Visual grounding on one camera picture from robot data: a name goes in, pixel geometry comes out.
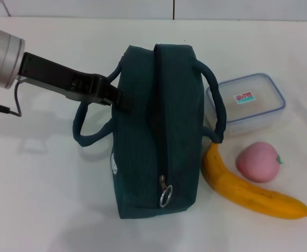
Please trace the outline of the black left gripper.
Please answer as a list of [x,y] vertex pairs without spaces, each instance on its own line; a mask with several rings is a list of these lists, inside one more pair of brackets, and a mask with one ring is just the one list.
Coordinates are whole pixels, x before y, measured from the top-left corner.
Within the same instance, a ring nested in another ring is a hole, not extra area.
[[120,111],[133,107],[133,98],[113,86],[107,77],[79,72],[28,52],[23,55],[18,75],[23,82],[73,101],[114,106]]

